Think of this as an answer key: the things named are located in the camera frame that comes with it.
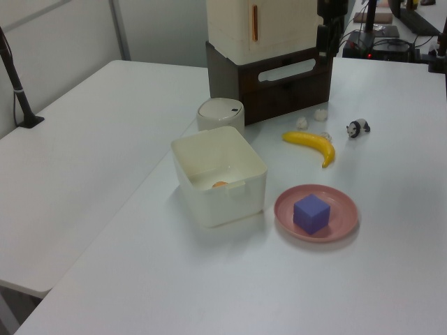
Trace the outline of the black Franka gripper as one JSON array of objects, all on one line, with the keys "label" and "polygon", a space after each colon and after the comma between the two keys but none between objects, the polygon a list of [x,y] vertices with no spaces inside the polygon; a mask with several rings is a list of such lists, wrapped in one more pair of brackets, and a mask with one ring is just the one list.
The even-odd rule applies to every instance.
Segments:
[{"label": "black Franka gripper", "polygon": [[347,14],[349,8],[348,0],[318,0],[317,14],[323,18],[323,24],[319,25],[317,29],[316,48],[321,58],[335,57],[339,51],[339,42],[342,36],[342,22],[335,20],[343,18]]}]

